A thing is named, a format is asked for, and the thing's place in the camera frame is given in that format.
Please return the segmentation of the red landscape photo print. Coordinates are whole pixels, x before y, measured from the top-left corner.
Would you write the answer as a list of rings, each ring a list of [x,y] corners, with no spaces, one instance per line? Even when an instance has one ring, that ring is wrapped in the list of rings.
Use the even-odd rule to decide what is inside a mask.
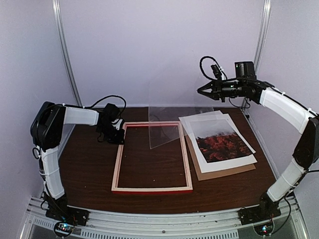
[[[231,169],[257,163],[248,147],[235,133],[206,138],[187,136],[191,140],[202,173]]]

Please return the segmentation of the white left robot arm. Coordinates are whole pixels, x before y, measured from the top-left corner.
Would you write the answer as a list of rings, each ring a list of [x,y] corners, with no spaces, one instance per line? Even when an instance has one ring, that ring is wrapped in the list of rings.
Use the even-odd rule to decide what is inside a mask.
[[[34,148],[39,160],[39,171],[44,181],[45,193],[53,204],[52,212],[61,221],[67,221],[72,211],[62,185],[58,151],[65,125],[95,126],[97,133],[111,144],[124,144],[123,110],[108,103],[102,110],[66,104],[44,102],[30,127]]]

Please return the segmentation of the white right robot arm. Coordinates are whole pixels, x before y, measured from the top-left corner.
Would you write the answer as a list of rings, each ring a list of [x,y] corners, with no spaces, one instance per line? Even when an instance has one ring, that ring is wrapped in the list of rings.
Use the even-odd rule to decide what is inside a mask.
[[[198,93],[216,101],[226,98],[246,98],[277,114],[299,134],[292,159],[276,182],[260,197],[256,208],[259,219],[267,219],[278,207],[278,203],[292,192],[308,174],[310,167],[319,158],[319,115],[310,108],[289,97],[273,84],[257,78],[254,63],[236,62],[235,77],[228,78],[220,64],[210,58],[213,76],[200,71],[209,83],[198,88]]]

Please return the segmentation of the pink wooden picture frame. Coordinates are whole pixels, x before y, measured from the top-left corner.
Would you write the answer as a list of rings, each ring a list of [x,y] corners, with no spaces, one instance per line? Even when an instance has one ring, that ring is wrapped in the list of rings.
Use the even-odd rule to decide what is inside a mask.
[[[118,146],[117,157],[114,167],[113,180],[111,191],[115,194],[130,194],[130,195],[167,195],[167,194],[180,194],[191,193],[193,191],[192,178],[190,172],[190,166],[188,161],[188,154],[185,144],[184,133],[182,125],[179,121],[140,121],[140,122],[126,122],[123,125],[123,129],[126,130],[129,127],[160,127],[160,126],[176,126],[179,134],[181,154],[184,167],[184,175],[186,185],[183,187],[166,187],[166,188],[123,188],[119,187],[119,176],[122,163],[122,154],[124,145]]]

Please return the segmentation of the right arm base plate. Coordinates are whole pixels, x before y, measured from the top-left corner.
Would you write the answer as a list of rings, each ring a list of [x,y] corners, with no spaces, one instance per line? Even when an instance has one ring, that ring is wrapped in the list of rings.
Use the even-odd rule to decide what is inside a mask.
[[[271,212],[261,213],[259,207],[241,208],[238,216],[241,225],[255,224],[258,222],[270,220],[281,215],[280,209],[274,209]]]

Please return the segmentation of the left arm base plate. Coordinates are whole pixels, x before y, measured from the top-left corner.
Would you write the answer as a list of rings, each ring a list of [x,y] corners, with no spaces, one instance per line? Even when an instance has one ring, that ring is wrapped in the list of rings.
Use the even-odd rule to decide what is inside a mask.
[[[63,215],[61,212],[56,212],[53,209],[48,209],[45,215],[48,218],[55,219],[60,222],[66,222],[73,226],[87,225],[89,211],[73,207],[68,207],[67,209],[67,215]]]

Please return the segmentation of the clear acrylic sheet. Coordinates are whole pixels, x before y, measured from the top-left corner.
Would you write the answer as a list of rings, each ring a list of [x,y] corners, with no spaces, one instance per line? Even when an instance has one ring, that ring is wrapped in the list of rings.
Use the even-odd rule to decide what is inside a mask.
[[[155,149],[180,138],[184,129],[181,117],[213,112],[213,107],[160,107],[150,106],[149,113],[149,144]]]

